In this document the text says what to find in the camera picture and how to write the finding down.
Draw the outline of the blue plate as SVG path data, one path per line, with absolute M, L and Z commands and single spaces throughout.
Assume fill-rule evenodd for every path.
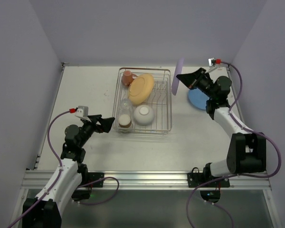
M 206 102 L 209 97 L 205 95 L 199 89 L 193 89 L 188 91 L 188 100 L 189 102 L 197 109 L 206 110 Z

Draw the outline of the yellow plate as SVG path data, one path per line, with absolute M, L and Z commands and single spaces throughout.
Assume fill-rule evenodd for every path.
M 139 75 L 129 86 L 128 99 L 133 105 L 139 105 L 149 97 L 153 87 L 154 77 L 152 74 Z

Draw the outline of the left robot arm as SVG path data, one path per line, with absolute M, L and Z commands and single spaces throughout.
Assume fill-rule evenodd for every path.
M 65 129 L 62 153 L 57 156 L 58 167 L 45 187 L 34 197 L 27 198 L 22 209 L 22 227 L 59 228 L 67 202 L 78 188 L 92 187 L 106 180 L 102 174 L 90 178 L 83 163 L 83 146 L 93 133 L 110 132 L 115 118 L 99 115 L 81 117 L 82 126 L 72 124 Z

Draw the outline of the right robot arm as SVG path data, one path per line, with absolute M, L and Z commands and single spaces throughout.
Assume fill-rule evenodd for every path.
M 209 73 L 199 68 L 193 73 L 176 76 L 188 89 L 199 89 L 209 99 L 206 112 L 230 137 L 227 157 L 218 162 L 209 162 L 202 172 L 191 172 L 189 180 L 198 186 L 210 186 L 224 177 L 237 174 L 251 174 L 266 170 L 266 139 L 247 128 L 234 116 L 228 102 L 232 82 L 226 76 L 216 81 Z

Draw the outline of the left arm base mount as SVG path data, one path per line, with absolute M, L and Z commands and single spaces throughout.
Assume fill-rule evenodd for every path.
M 89 172 L 87 176 L 82 180 L 80 183 L 81 185 L 91 183 L 93 181 L 99 180 L 104 177 L 103 172 Z M 95 188 L 102 188 L 104 185 L 104 181 L 99 181 L 94 184 L 89 184 L 85 186 L 84 190 L 75 190 L 72 194 L 71 198 L 73 201 L 79 201 L 79 200 L 86 200 L 89 199 L 92 195 L 93 189 Z

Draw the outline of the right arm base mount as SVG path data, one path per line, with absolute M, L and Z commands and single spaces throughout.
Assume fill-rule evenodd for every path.
M 195 188 L 203 183 L 211 181 L 211 183 L 203 186 L 203 188 L 213 188 L 214 190 L 202 190 L 200 196 L 203 200 L 211 203 L 217 203 L 221 197 L 222 188 L 229 188 L 229 179 L 223 179 L 214 182 L 217 177 L 213 177 L 210 174 L 209 168 L 204 167 L 203 171 L 200 171 L 198 167 L 194 167 L 191 172 L 187 173 L 187 182 L 189 188 Z

